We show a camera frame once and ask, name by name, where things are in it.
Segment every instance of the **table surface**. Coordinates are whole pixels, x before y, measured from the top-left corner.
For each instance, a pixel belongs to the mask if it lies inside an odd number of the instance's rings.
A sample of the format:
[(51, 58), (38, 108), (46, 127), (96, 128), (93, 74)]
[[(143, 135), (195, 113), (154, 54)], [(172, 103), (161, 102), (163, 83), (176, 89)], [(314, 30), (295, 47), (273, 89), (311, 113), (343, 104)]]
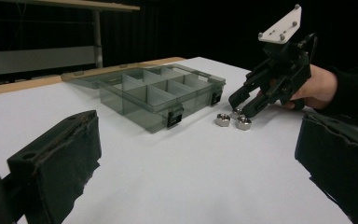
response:
[[(350, 223), (295, 160), (303, 111), (270, 105), (250, 131), (219, 127), (249, 72), (193, 58), (177, 63), (226, 79), (222, 99), (151, 134), (65, 82), (0, 93), (0, 176), (6, 160), (71, 115), (97, 110), (101, 166), (63, 223)], [(19, 223), (26, 223), (22, 218)]]

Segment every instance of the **robotic arm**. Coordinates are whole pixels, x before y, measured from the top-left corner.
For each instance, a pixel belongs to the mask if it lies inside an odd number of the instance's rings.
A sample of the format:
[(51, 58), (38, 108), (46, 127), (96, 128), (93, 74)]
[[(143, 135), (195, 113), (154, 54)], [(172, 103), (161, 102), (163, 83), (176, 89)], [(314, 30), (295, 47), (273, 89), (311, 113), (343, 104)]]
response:
[[(316, 46), (316, 34), (307, 35), (298, 43), (288, 41), (299, 28), (300, 19), (301, 7), (296, 5), (264, 34), (259, 34), (260, 41), (268, 42), (263, 48), (268, 58), (249, 73), (243, 86), (228, 98), (231, 106), (237, 108), (250, 97), (249, 92), (260, 88), (261, 92), (241, 109), (246, 118), (254, 117), (277, 100), (286, 104), (310, 78), (310, 53)], [(295, 105), (295, 109), (302, 109), (304, 102), (296, 100)]]

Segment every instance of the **human hand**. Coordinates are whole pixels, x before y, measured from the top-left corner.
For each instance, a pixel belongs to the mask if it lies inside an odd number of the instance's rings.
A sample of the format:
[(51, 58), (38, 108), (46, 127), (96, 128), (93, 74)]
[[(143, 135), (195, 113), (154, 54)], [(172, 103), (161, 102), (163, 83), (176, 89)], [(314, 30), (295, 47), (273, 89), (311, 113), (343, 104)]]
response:
[[(321, 67), (310, 65), (311, 77), (292, 96), (290, 100), (304, 99), (305, 105), (323, 109), (330, 104), (337, 91), (337, 77)], [(294, 102), (284, 105), (289, 109), (295, 107)]]

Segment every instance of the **black sleeve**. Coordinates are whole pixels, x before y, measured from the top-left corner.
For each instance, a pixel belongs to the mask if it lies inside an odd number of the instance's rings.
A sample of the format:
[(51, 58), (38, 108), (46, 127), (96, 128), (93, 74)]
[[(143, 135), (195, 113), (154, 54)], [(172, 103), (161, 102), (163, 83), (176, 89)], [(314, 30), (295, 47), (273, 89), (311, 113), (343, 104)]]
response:
[(337, 76), (337, 92), (330, 105), (316, 111), (325, 115), (358, 116), (358, 67), (348, 72), (336, 67), (328, 70)]

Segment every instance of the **plastic organizer box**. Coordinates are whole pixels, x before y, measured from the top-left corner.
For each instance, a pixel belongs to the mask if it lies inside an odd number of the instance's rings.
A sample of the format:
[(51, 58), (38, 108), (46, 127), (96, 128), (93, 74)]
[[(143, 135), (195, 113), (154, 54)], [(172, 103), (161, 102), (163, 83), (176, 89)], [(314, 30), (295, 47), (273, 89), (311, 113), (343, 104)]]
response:
[(226, 80), (180, 64), (118, 66), (94, 74), (63, 74), (62, 80), (99, 89), (101, 102), (150, 133), (220, 101)]

